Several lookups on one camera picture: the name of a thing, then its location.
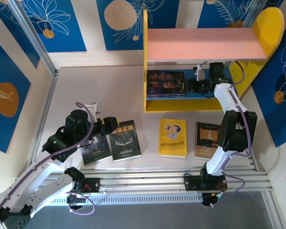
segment yellow shelf side panel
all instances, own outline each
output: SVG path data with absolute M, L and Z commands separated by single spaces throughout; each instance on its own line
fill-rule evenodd
M 269 7 L 263 10 L 258 15 L 252 29 L 267 56 L 267 60 L 239 61 L 245 70 L 245 80 L 236 86 L 240 98 L 244 95 L 252 81 L 276 51 L 282 40 L 284 32 L 284 16 L 281 10 L 276 7 Z M 235 62 L 231 64 L 230 72 L 235 83 L 242 79 L 242 71 Z
M 144 54 L 144 111 L 146 112 L 146 90 L 147 90 L 147 10 L 143 12 L 143 20 L 144 20 L 144 31 L 143 31 L 143 54 Z

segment bookshelf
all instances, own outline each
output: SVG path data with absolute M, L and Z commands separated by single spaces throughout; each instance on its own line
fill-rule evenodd
M 214 29 L 148 29 L 147 11 L 144 11 L 144 111 L 221 110 L 216 98 L 206 99 L 198 95 L 177 99 L 147 99 L 148 63 L 239 61 L 246 72 L 245 81 L 236 87 L 241 97 L 277 49 L 283 31 L 284 16 L 278 8 L 265 9 L 252 28 Z M 238 82 L 242 73 L 237 64 L 233 63 L 226 69 L 225 76 Z

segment white robotic arm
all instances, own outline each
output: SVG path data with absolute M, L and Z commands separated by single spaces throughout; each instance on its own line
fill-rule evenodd
M 235 101 L 233 100 L 231 93 L 234 94 L 237 103 L 235 103 Z M 234 91 L 234 88 L 231 87 L 230 83 L 217 84 L 215 86 L 214 96 L 218 99 L 224 113 L 226 113 L 226 111 L 240 112 L 238 107 L 241 107 L 243 112 L 247 111 L 247 109 L 240 102 Z M 224 151 L 223 148 L 219 146 L 211 160 L 206 163 L 208 174 L 211 174 L 213 176 L 222 175 L 222 166 L 227 166 L 231 160 L 229 160 L 229 162 L 224 165 L 225 161 L 227 161 L 228 159 L 233 159 L 235 157 L 235 155 L 233 154 L 237 152 L 238 151 L 235 150 Z
M 256 113 L 248 111 L 242 105 L 235 93 L 235 84 L 232 84 L 232 80 L 224 77 L 223 70 L 223 63 L 211 63 L 209 79 L 191 79 L 187 82 L 187 90 L 190 92 L 213 93 L 225 113 L 217 136 L 219 147 L 215 154 L 210 161 L 205 163 L 199 176 L 184 175 L 185 189 L 199 191 L 203 195 L 204 192 L 216 192 L 216 190 L 220 190 L 221 195 L 227 189 L 225 180 L 227 174 L 224 173 L 224 169 L 235 156 L 250 156 L 257 121 Z M 245 128 L 237 129 L 237 124 Z M 249 148 L 249 153 L 241 154 L 246 148 Z M 217 202 L 220 195 L 213 194 L 213 196 L 209 194 L 203 196 L 204 199 L 207 199 L 206 202 L 203 202 L 204 205 L 212 205 Z
M 118 126 L 114 117 L 102 120 L 96 118 L 96 114 L 101 112 L 100 103 L 77 105 L 87 112 L 72 111 L 66 118 L 65 126 L 49 137 L 35 161 L 12 186 L 0 194 L 0 223 L 5 228 L 24 228 L 30 218 L 56 195 L 69 191 L 78 192 L 87 182 L 91 182 L 91 179 L 97 180 L 93 188 L 98 190 L 99 179 L 85 178 L 73 167 L 66 169 L 57 180 L 37 190 L 45 178 L 77 150 L 77 145 L 92 140 L 95 135 L 107 135 Z

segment orange moon pattern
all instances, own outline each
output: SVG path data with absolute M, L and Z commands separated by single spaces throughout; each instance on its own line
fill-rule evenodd
M 53 31 L 45 29 L 44 31 L 42 31 L 42 34 L 48 38 L 48 39 L 52 39 L 54 38 L 55 34 L 53 33 Z
M 276 104 L 281 104 L 284 101 L 284 93 L 281 91 L 277 91 L 274 96 L 274 100 Z
M 235 21 L 232 24 L 228 25 L 227 28 L 241 28 L 244 21 Z
M 0 83 L 0 91 L 4 93 L 12 93 L 11 99 L 12 101 L 0 98 L 0 114 L 2 114 L 5 117 L 13 117 L 17 110 L 19 105 L 19 96 L 16 87 L 12 85 L 11 83 Z

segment yellow book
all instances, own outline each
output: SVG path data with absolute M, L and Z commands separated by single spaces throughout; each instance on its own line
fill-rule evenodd
M 159 156 L 187 156 L 185 120 L 160 120 Z

